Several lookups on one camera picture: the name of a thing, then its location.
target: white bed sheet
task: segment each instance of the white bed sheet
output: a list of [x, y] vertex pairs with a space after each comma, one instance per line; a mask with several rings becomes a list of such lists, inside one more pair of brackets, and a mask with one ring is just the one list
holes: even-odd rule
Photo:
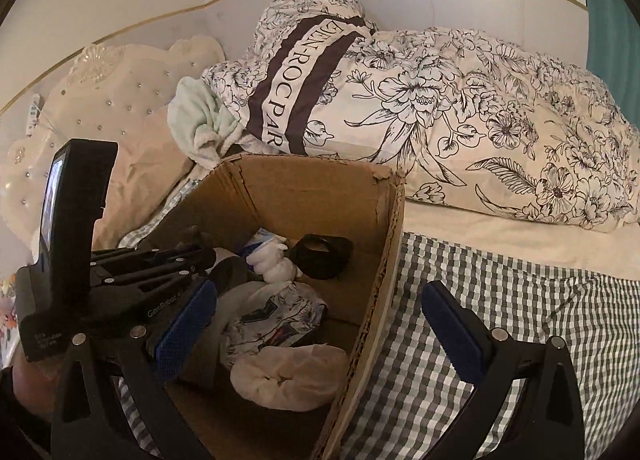
[[404, 230], [527, 262], [640, 280], [638, 224], [598, 233], [407, 200]]

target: dark brown stripe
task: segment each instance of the dark brown stripe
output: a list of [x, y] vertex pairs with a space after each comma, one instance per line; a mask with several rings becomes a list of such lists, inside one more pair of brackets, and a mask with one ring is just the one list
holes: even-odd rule
[[305, 82], [300, 88], [300, 94], [296, 99], [285, 137], [289, 142], [289, 153], [298, 155], [306, 155], [303, 136], [305, 134], [306, 124], [309, 122], [311, 110], [318, 102], [318, 98], [322, 93], [322, 87], [329, 81], [331, 74], [340, 63], [341, 57], [351, 47], [356, 38], [362, 38], [360, 33], [351, 33], [336, 40], [329, 47], [324, 49], [311, 73], [306, 77]]
[[278, 52], [276, 52], [273, 58], [271, 58], [271, 61], [267, 66], [267, 76], [257, 84], [254, 93], [249, 96], [247, 101], [247, 106], [249, 107], [249, 121], [246, 124], [246, 129], [258, 139], [262, 139], [262, 126], [264, 124], [262, 103], [264, 103], [264, 100], [267, 99], [267, 96], [271, 91], [273, 78], [296, 43], [298, 43], [311, 28], [322, 23], [324, 20], [336, 20], [337, 22], [351, 24], [357, 27], [364, 27], [365, 25], [363, 18], [359, 16], [340, 18], [333, 15], [319, 15], [300, 20], [300, 23], [296, 28], [293, 29], [289, 36], [283, 40]]

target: black rubber item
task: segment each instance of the black rubber item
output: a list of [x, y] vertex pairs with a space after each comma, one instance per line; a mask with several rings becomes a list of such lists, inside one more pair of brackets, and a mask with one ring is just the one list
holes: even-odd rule
[[309, 278], [331, 280], [344, 270], [352, 252], [353, 242], [348, 238], [304, 235], [289, 250], [289, 259]]

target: floral cloth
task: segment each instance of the floral cloth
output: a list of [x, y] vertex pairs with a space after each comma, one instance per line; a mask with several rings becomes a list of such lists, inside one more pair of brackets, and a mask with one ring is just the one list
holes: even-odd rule
[[15, 318], [15, 275], [0, 280], [0, 368], [10, 365], [20, 341]]
[[606, 85], [481, 31], [376, 31], [358, 0], [275, 0], [203, 79], [258, 139], [386, 163], [430, 203], [611, 231], [638, 220], [640, 132]]

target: tufted headboard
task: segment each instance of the tufted headboard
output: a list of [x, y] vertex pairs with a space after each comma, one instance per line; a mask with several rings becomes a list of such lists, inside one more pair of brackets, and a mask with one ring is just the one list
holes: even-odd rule
[[70, 138], [120, 142], [171, 101], [180, 78], [198, 77], [223, 60], [222, 47], [209, 36], [179, 40], [168, 50], [86, 47], [51, 90], [33, 135], [14, 142], [0, 165], [0, 214], [8, 228], [31, 247], [51, 160]]

